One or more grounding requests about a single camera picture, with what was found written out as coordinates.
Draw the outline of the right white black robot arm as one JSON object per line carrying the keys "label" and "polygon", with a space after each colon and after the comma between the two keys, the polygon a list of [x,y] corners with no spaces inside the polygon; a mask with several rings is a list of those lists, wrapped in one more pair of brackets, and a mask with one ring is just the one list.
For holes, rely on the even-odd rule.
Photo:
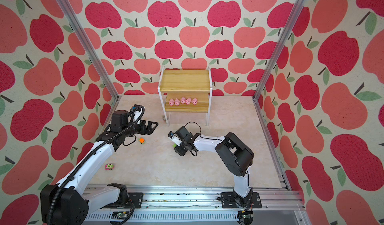
{"label": "right white black robot arm", "polygon": [[234,133],[221,137],[210,137],[192,134],[184,126],[168,137],[174,142],[174,151],[180,156],[190,152],[197,156],[198,152],[216,153],[226,168],[234,175],[234,201],[240,208],[250,205],[253,187],[250,186],[249,168],[253,164],[253,151]]}

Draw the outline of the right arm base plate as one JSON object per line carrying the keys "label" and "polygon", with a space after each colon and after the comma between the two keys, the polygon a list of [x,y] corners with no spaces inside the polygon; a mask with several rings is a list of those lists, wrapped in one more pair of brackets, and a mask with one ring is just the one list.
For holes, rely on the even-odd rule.
{"label": "right arm base plate", "polygon": [[261,209],[262,202],[259,193],[249,193],[245,198],[235,192],[221,193],[217,198],[223,209]]}

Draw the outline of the wooden two-tier white-frame shelf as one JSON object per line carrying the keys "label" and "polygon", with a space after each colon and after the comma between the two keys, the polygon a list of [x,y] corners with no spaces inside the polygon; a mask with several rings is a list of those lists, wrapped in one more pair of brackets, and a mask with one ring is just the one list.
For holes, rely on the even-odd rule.
{"label": "wooden two-tier white-frame shelf", "polygon": [[[211,68],[205,70],[168,70],[162,67],[158,84],[164,120],[170,124],[171,113],[205,113],[210,122],[213,81]],[[197,99],[197,104],[170,105],[170,100]]]}

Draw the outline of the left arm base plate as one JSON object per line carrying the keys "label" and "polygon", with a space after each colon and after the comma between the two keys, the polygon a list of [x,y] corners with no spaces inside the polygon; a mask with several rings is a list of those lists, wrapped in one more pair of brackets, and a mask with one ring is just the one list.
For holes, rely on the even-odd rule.
{"label": "left arm base plate", "polygon": [[143,193],[131,193],[125,192],[120,194],[118,200],[112,204],[109,204],[110,208],[128,208],[133,205],[135,209],[140,209],[143,202]]}

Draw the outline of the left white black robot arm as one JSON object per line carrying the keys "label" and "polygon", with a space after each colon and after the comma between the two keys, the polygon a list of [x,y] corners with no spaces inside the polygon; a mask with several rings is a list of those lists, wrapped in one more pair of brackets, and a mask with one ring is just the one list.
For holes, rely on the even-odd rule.
{"label": "left white black robot arm", "polygon": [[142,119],[145,108],[134,105],[130,111],[118,110],[111,123],[97,137],[91,150],[62,179],[47,185],[40,193],[42,220],[47,225],[80,225],[87,215],[104,207],[135,210],[125,185],[111,183],[87,196],[83,193],[106,160],[124,145],[127,137],[151,135],[157,122]]}

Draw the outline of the pink green toy car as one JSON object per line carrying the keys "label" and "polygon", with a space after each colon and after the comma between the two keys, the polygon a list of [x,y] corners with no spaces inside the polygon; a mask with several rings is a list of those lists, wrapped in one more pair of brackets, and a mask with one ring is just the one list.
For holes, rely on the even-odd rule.
{"label": "pink green toy car", "polygon": [[115,167],[114,164],[106,164],[106,165],[105,165],[105,170],[106,170],[106,171],[110,171],[110,170],[113,170],[114,167]]}

